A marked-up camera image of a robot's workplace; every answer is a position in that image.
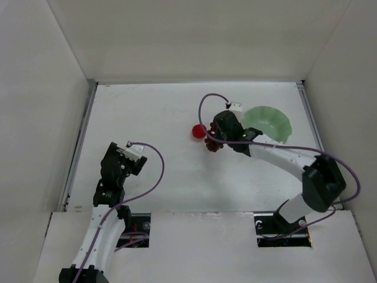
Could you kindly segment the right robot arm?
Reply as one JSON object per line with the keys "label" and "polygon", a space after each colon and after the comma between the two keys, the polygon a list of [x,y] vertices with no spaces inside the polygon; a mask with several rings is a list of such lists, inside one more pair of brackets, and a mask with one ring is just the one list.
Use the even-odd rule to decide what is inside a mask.
{"label": "right robot arm", "polygon": [[302,192],[285,201],[273,213],[273,221],[282,233],[289,233],[311,212],[326,212],[346,188],[336,161],[325,155],[311,156],[279,147],[262,131],[243,128],[236,115],[225,110],[211,123],[216,147],[225,142],[235,152],[268,162],[290,173],[302,183]]}

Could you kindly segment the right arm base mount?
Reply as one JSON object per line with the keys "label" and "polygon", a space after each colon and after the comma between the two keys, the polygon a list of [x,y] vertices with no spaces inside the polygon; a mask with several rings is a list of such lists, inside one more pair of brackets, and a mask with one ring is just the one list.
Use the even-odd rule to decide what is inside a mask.
{"label": "right arm base mount", "polygon": [[281,228],[274,222],[272,213],[255,213],[254,225],[257,245],[259,248],[310,248],[312,244],[308,228],[293,233],[305,224],[306,218],[302,217],[287,229]]}

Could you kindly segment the red fake apple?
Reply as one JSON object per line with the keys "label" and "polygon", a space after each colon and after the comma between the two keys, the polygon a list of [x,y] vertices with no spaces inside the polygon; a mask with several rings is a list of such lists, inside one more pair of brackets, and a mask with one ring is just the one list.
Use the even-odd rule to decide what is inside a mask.
{"label": "red fake apple", "polygon": [[207,129],[205,126],[202,127],[200,124],[196,124],[192,127],[191,133],[195,139],[200,140],[206,137]]}

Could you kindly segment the dark red fake grapes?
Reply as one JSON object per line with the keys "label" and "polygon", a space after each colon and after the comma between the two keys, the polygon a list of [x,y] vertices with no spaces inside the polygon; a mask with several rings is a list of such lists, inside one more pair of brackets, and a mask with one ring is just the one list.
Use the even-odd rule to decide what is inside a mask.
{"label": "dark red fake grapes", "polygon": [[210,152],[216,152],[224,147],[223,143],[219,143],[213,140],[213,138],[217,137],[216,134],[217,134],[217,126],[216,126],[216,123],[212,121],[210,123],[210,129],[207,130],[207,136],[204,139],[206,147]]}

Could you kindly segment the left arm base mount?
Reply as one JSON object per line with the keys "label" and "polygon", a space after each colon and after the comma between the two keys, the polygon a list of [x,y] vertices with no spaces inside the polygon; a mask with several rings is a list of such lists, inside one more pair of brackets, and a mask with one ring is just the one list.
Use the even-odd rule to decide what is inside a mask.
{"label": "left arm base mount", "polygon": [[[131,243],[127,248],[148,248],[149,234],[151,228],[151,214],[150,213],[132,213],[130,223],[127,224],[124,232],[121,234],[116,248]],[[147,237],[140,242],[136,240]]]}

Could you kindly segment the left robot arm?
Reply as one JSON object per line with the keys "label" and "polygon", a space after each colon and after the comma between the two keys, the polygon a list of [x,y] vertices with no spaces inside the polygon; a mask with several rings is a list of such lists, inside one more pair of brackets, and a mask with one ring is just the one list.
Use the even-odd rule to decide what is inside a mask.
{"label": "left robot arm", "polygon": [[108,282],[106,273],[121,234],[130,227],[131,211],[124,200],[124,182],[138,175],[147,158],[144,146],[111,143],[100,163],[101,178],[93,197],[91,220],[84,240],[69,268],[63,268],[59,282]]}

